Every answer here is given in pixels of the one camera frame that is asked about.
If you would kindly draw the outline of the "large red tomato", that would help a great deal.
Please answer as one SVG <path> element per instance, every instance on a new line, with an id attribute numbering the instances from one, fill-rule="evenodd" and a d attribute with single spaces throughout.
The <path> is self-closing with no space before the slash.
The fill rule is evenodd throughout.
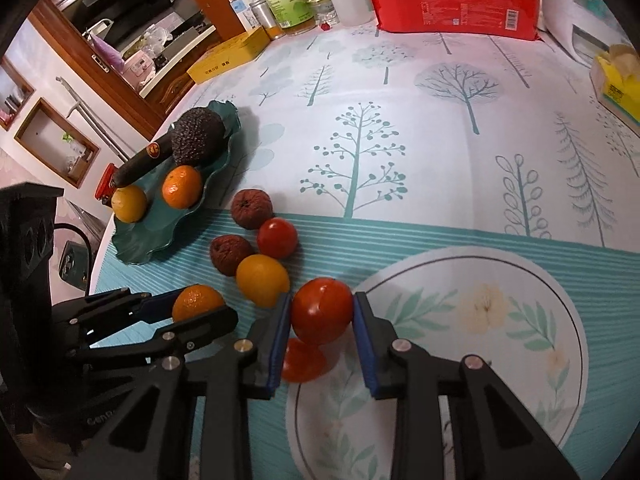
<path id="1" fill-rule="evenodd" d="M 314 278 L 293 297 L 292 329 L 298 339 L 312 346 L 340 338 L 354 315 L 352 291 L 335 278 Z"/>

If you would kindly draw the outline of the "yellow tissue pack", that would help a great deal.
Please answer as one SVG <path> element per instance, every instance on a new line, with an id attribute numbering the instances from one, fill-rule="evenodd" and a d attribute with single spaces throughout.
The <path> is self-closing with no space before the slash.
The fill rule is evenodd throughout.
<path id="1" fill-rule="evenodd" d="M 612 44 L 597 54 L 590 79 L 597 100 L 636 136 L 640 118 L 639 55 L 634 47 Z"/>

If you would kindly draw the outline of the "overripe dark banana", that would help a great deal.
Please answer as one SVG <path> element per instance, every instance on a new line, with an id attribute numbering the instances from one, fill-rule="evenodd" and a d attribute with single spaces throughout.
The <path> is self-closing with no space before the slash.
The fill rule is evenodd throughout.
<path id="1" fill-rule="evenodd" d="M 135 154 L 132 159 L 115 170 L 110 185 L 113 188 L 126 188 L 168 159 L 172 154 L 171 137 L 171 132 L 165 133 Z"/>

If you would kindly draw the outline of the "printed tree tablecloth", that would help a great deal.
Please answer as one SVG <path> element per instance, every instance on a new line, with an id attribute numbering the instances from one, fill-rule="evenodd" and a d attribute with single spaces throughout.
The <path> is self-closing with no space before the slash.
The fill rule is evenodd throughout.
<path id="1" fill-rule="evenodd" d="M 209 260 L 260 188 L 299 236 L 291 283 L 362 290 L 401 337 L 482 356 L 584 479 L 639 421 L 639 141 L 585 68 L 545 41 L 307 32 L 194 87 L 231 101 L 242 143 L 163 252 L 128 266 L 104 243 L 96 289 L 204 283 L 258 315 Z"/>

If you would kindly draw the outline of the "white cosmetics storage box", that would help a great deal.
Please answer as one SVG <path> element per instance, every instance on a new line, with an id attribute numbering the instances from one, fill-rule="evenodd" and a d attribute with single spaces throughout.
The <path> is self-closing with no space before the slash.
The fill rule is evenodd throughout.
<path id="1" fill-rule="evenodd" d="M 546 31 L 578 63 L 589 66 L 611 44 L 631 42 L 603 0 L 541 0 Z"/>

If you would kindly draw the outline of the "dark red wrinkled fruit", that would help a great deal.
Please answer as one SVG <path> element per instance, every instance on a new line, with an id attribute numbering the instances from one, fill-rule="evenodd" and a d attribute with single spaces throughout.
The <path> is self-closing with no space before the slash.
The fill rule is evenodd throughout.
<path id="1" fill-rule="evenodd" d="M 270 196 L 259 188 L 246 188 L 235 194 L 231 203 L 233 221 L 246 230 L 258 230 L 273 217 Z"/>
<path id="2" fill-rule="evenodd" d="M 239 235 L 217 236 L 209 245 L 209 257 L 213 266 L 225 276 L 235 276 L 240 263 L 253 254 L 253 246 Z"/>

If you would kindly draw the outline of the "yellow flat box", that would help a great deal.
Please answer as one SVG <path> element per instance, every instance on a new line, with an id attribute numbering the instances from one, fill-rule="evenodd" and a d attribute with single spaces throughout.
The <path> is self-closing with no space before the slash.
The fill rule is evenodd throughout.
<path id="1" fill-rule="evenodd" d="M 270 37 L 262 27 L 243 32 L 206 51 L 186 73 L 196 84 L 202 84 L 252 62 L 270 42 Z"/>

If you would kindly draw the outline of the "red cherry tomato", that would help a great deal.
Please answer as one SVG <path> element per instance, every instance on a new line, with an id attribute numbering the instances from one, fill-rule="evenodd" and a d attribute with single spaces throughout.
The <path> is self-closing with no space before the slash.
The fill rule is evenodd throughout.
<path id="1" fill-rule="evenodd" d="M 328 360 L 315 346 L 290 338 L 286 347 L 281 377 L 292 384 L 311 382 L 328 369 Z"/>
<path id="2" fill-rule="evenodd" d="M 272 218 L 259 228 L 256 242 L 263 255 L 275 259 L 286 259 L 296 251 L 297 230 L 288 220 Z"/>

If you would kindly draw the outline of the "dark avocado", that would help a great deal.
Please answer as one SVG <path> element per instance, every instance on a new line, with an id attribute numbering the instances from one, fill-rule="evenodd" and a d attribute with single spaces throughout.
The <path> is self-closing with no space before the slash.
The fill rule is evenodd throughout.
<path id="1" fill-rule="evenodd" d="M 194 107 L 174 123 L 172 156 L 177 165 L 206 166 L 221 153 L 226 128 L 221 117 L 208 107 Z"/>

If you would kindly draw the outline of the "yellow-orange citrus fruit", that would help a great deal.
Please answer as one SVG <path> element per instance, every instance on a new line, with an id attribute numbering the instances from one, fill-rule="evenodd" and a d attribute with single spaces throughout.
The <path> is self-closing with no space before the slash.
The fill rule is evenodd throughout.
<path id="1" fill-rule="evenodd" d="M 145 192 L 137 185 L 118 188 L 111 199 L 111 207 L 115 217 L 125 223 L 138 222 L 148 206 Z"/>

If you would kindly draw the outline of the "white blue carton box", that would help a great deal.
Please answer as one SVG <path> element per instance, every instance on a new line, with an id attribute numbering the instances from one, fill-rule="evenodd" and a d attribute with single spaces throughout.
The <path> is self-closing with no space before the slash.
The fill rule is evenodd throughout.
<path id="1" fill-rule="evenodd" d="M 252 30 L 260 27 L 260 23 L 250 6 L 257 0 L 229 0 L 231 9 L 243 25 L 245 30 Z"/>

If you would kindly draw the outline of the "small orange tomato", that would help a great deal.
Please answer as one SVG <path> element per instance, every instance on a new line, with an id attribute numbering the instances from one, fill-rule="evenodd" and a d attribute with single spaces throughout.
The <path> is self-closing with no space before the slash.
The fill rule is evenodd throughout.
<path id="1" fill-rule="evenodd" d="M 171 317 L 175 323 L 224 307 L 221 294 L 208 285 L 191 285 L 183 289 L 172 306 Z"/>

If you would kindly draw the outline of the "yellow small tomato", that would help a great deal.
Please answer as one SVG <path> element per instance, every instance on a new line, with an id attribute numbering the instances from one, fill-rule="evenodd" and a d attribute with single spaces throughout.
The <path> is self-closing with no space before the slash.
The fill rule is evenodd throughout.
<path id="1" fill-rule="evenodd" d="M 288 271 L 271 257 L 256 254 L 241 261 L 235 273 L 241 294 L 256 307 L 271 309 L 282 294 L 290 291 Z"/>

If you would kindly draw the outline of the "red lid jar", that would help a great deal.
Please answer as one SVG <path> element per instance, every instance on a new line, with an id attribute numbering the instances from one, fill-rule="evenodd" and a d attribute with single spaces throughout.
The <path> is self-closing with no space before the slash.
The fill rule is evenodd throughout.
<path id="1" fill-rule="evenodd" d="M 116 190 L 112 182 L 115 171 L 116 166 L 110 162 L 105 167 L 102 177 L 94 191 L 94 198 L 107 207 L 111 206 L 112 197 Z"/>

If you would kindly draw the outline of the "large orange mandarin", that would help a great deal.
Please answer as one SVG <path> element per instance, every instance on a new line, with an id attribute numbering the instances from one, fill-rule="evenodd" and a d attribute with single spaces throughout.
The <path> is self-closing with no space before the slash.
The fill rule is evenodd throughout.
<path id="1" fill-rule="evenodd" d="M 200 198 L 202 187 L 198 170 L 188 165 L 178 166 L 171 170 L 163 182 L 163 200 L 171 208 L 189 209 Z"/>

